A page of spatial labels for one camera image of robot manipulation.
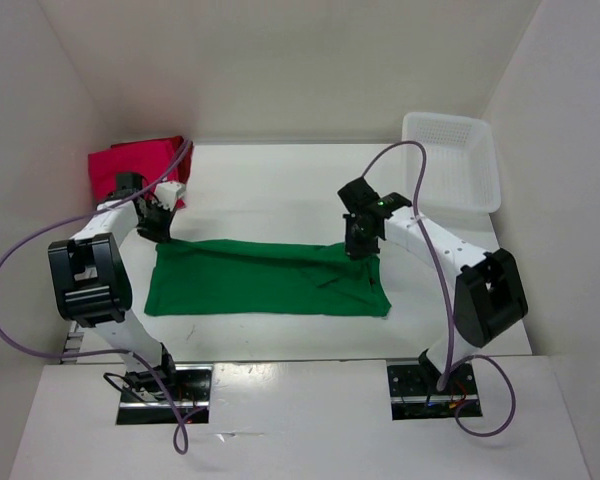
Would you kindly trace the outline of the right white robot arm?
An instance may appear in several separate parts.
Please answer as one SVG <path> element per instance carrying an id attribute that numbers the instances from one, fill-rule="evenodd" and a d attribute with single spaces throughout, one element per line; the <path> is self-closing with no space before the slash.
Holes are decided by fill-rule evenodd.
<path id="1" fill-rule="evenodd" d="M 352 260 L 378 254 L 388 241 L 429 265 L 442 281 L 447 333 L 418 357 L 418 380 L 430 393 L 453 381 L 453 369 L 528 313 L 514 256 L 457 237 L 393 192 L 384 197 L 356 178 L 338 191 L 347 213 L 345 252 Z"/>

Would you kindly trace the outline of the pink t shirt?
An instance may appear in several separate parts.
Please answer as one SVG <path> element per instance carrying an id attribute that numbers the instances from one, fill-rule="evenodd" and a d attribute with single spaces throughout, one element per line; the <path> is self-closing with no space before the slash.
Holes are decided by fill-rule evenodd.
<path id="1" fill-rule="evenodd" d="M 118 143 L 90 153 L 87 168 L 94 201 L 99 203 L 114 191 L 118 173 L 141 174 L 145 178 L 144 186 L 155 181 L 171 166 L 184 143 L 182 136 L 176 136 Z"/>

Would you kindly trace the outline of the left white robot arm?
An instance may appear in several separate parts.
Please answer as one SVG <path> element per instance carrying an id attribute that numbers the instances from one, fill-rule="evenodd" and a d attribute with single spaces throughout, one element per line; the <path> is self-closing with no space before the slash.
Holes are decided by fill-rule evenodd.
<path id="1" fill-rule="evenodd" d="M 171 240 L 170 226 L 186 190 L 166 179 L 148 188 L 134 172 L 116 176 L 116 188 L 96 214 L 68 240 L 48 247 L 56 304 L 61 317 L 95 331 L 126 365 L 132 389 L 156 399 L 179 387 L 174 361 L 132 310 L 133 290 L 119 246 L 132 231 L 156 244 Z"/>

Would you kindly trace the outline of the green t shirt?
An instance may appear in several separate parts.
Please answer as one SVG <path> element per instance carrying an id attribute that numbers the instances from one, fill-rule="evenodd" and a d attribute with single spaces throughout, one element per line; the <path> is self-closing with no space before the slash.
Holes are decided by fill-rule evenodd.
<path id="1" fill-rule="evenodd" d="M 156 247 L 149 316 L 271 313 L 385 317 L 376 256 L 352 260 L 341 243 L 173 240 Z"/>

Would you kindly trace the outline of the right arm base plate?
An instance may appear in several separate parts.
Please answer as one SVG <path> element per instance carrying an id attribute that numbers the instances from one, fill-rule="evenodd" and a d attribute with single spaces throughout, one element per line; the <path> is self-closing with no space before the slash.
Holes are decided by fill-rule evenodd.
<path id="1" fill-rule="evenodd" d="M 430 387 L 415 360 L 386 364 L 393 421 L 482 416 L 477 384 L 471 365 L 461 366 L 451 375 L 447 387 Z"/>

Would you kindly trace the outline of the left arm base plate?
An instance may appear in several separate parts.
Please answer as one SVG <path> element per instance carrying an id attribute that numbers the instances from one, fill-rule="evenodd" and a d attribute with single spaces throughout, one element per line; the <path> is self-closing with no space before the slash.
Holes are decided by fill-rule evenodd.
<path id="1" fill-rule="evenodd" d="M 209 422 L 212 374 L 210 364 L 177 364 L 175 381 L 165 382 L 185 424 Z M 103 378 L 119 393 L 117 425 L 177 423 L 169 400 L 156 384 L 141 386 L 138 381 L 133 381 L 130 373 L 105 372 Z"/>

